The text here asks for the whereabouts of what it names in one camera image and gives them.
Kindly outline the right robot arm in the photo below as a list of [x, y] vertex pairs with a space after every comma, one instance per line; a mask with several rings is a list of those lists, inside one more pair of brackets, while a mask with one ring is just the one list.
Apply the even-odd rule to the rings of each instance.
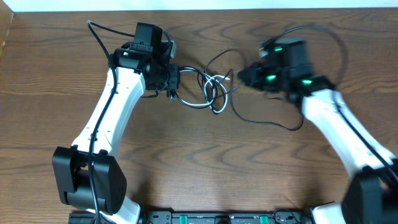
[[263, 62], [238, 72], [247, 86], [284, 92], [302, 116], [324, 135], [341, 159], [351, 183], [341, 202], [310, 209], [312, 223], [397, 223], [397, 157], [381, 145], [348, 108], [324, 75], [313, 71], [301, 38], [262, 43]]

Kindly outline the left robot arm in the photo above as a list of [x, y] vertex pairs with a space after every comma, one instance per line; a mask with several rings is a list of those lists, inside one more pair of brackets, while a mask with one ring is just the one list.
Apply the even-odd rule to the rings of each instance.
[[126, 42], [106, 52], [109, 70], [100, 99], [70, 147], [56, 148], [53, 171], [60, 201], [78, 212], [69, 223], [143, 223], [141, 206], [127, 196], [118, 164], [121, 138], [146, 90], [178, 88], [178, 66], [169, 63], [175, 43], [160, 27], [140, 22]]

